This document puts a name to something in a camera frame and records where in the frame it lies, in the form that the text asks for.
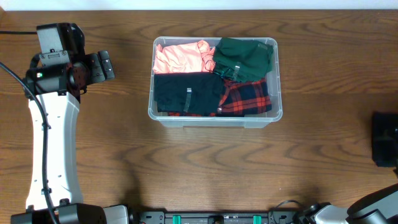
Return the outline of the black garment with tape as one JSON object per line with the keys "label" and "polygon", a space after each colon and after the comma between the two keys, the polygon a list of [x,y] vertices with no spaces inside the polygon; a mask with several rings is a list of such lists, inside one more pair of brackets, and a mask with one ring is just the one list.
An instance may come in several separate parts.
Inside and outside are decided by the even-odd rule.
{"label": "black garment with tape", "polygon": [[224,93],[223,79],[213,73],[154,75],[157,111],[206,116],[218,110]]}

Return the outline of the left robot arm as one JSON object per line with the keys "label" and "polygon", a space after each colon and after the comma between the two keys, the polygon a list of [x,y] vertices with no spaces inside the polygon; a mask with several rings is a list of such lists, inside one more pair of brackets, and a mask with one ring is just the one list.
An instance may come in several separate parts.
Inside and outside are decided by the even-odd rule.
{"label": "left robot arm", "polygon": [[88,85],[115,78],[109,53],[85,53],[85,36],[74,23],[37,26],[41,52],[19,78],[32,117],[34,146],[24,213],[11,223],[129,223],[125,205],[83,201],[76,168],[76,123]]}

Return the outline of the dark navy garment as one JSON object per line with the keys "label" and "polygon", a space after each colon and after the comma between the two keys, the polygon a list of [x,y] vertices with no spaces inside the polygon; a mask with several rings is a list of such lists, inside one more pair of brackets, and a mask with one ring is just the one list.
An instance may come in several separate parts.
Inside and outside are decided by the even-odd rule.
{"label": "dark navy garment", "polygon": [[378,167],[397,165],[397,114],[375,112],[371,129],[372,160]]}

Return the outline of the pink shirt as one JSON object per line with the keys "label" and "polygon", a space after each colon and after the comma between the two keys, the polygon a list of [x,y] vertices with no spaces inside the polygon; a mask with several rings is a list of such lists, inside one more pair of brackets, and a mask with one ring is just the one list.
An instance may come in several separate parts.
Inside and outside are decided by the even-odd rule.
{"label": "pink shirt", "polygon": [[170,45],[155,49],[152,70],[155,74],[212,72],[215,48],[200,40],[189,44]]}

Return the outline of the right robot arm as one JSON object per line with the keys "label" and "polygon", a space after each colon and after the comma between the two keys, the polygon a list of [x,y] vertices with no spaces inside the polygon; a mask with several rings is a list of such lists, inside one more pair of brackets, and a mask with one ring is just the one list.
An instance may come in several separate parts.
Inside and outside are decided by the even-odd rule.
{"label": "right robot arm", "polygon": [[371,193],[349,208],[329,202],[317,203],[300,212],[301,224],[397,224],[397,184]]}

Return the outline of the dark green garment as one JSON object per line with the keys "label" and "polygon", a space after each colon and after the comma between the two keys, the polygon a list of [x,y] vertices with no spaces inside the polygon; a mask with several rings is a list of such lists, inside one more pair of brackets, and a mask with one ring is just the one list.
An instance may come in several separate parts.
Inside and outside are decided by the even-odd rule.
{"label": "dark green garment", "polygon": [[272,70],[274,47],[258,40],[222,38],[215,47],[213,73],[238,83],[257,82]]}

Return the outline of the red navy plaid shirt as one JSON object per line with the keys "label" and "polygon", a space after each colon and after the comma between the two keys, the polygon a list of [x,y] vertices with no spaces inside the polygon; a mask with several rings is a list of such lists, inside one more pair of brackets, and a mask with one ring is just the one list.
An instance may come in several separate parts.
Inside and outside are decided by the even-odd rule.
{"label": "red navy plaid shirt", "polygon": [[[262,79],[257,82],[225,82],[222,94],[214,116],[239,117],[251,114],[261,114],[272,109],[271,99],[268,94],[267,82]],[[169,116],[202,116],[197,114],[168,113]]]}

